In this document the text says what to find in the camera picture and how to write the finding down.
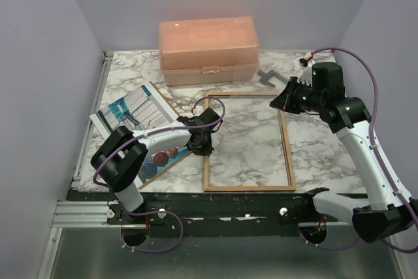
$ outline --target bolt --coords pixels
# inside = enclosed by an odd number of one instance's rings
[[[281,207],[280,210],[279,210],[280,216],[287,216],[288,213],[289,213],[289,211],[285,207]]]
[[[109,209],[106,213],[107,218],[113,218],[115,216],[115,212],[111,209]]]
[[[160,208],[158,211],[162,212],[162,213],[158,214],[158,217],[160,217],[161,219],[163,219],[163,218],[165,218],[165,216],[167,216],[167,214],[165,213],[164,208]]]

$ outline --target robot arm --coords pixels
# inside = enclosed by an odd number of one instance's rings
[[[116,195],[120,203],[133,212],[144,202],[135,180],[147,156],[162,152],[173,147],[187,146],[196,155],[207,156],[212,153],[212,127],[220,117],[211,108],[207,108],[200,116],[192,118],[179,117],[169,126],[151,130],[131,132],[126,127],[116,128],[94,154],[91,165],[97,170],[102,167],[108,157],[120,146],[133,141],[124,150],[111,158],[100,170],[100,177]]]
[[[311,80],[305,74],[301,76],[304,80],[292,77],[270,106],[295,114],[318,112],[347,149],[368,195],[365,202],[320,189],[312,197],[316,211],[353,225],[359,236],[370,243],[409,228],[412,218],[397,194],[401,191],[415,212],[418,201],[400,182],[375,135],[379,153],[399,191],[391,187],[370,142],[371,116],[359,98],[346,97],[341,66],[322,62],[312,65],[306,73]]]

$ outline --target wooden picture frame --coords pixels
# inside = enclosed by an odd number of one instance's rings
[[[205,96],[216,98],[275,98],[278,96],[278,92],[233,92],[233,91],[209,91],[205,93]],[[205,99],[204,107],[210,107],[210,99]],[[283,144],[283,152],[285,158],[285,166],[287,173],[287,186],[211,186],[210,185],[210,156],[204,156],[204,175],[203,175],[203,191],[205,192],[221,192],[221,191],[295,191],[296,181],[293,171],[293,161],[291,157],[289,136],[287,134],[287,125],[285,120],[285,114],[281,110],[278,110],[278,121],[281,133],[281,141]]]
[[[160,96],[162,96],[162,98],[167,102],[167,104],[169,104],[169,106],[173,109],[173,111],[175,113],[177,113],[177,116],[180,116],[180,114],[178,113],[178,111],[173,107],[172,103],[169,102],[169,100],[160,92],[160,90],[158,89],[157,86],[155,86],[155,84],[153,82],[150,82],[151,85],[155,88],[155,90],[158,92],[158,94]],[[151,182],[153,182],[155,179],[159,178],[162,174],[164,174],[167,170],[171,169],[172,167],[174,167],[175,165],[177,165],[179,162],[181,162],[183,159],[185,159],[188,155],[190,155],[191,152],[188,152],[183,158],[176,160],[174,163],[172,163],[169,167],[167,167],[166,169],[164,169],[163,171],[161,171],[159,174],[155,175],[154,177],[150,178],[147,182],[145,182],[143,185],[141,185],[138,190],[141,190],[143,188],[145,188],[148,184],[150,184]]]

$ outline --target orange plastic box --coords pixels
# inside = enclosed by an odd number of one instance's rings
[[[249,16],[159,26],[160,69],[167,85],[249,80],[259,66],[259,52]]]

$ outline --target plastic box lid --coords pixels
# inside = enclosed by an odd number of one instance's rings
[[[249,16],[160,24],[161,70],[258,63],[259,49],[253,19]]]

